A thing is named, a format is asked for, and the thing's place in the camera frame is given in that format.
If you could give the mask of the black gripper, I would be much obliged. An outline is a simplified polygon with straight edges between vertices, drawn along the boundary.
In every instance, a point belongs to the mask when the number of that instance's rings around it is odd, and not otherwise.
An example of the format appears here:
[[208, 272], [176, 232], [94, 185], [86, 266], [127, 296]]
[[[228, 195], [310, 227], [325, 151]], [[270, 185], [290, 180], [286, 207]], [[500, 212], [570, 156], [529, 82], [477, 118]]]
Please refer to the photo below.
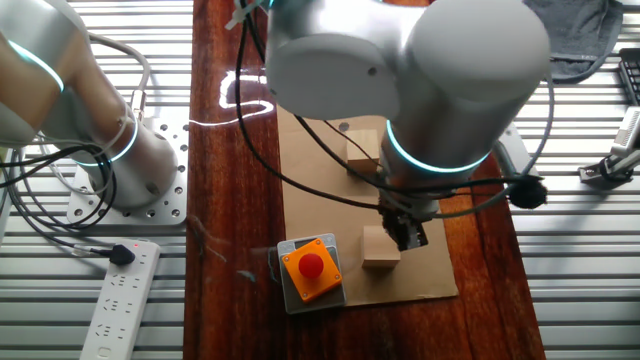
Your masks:
[[[420, 223], [431, 221], [439, 212], [440, 207], [436, 200], [417, 201], [403, 203], [394, 198], [380, 197], [380, 214], [383, 219], [383, 227], [390, 238], [397, 244], [399, 250], [406, 250], [426, 246], [429, 241]], [[400, 223], [401, 219], [416, 221], [407, 228]]]

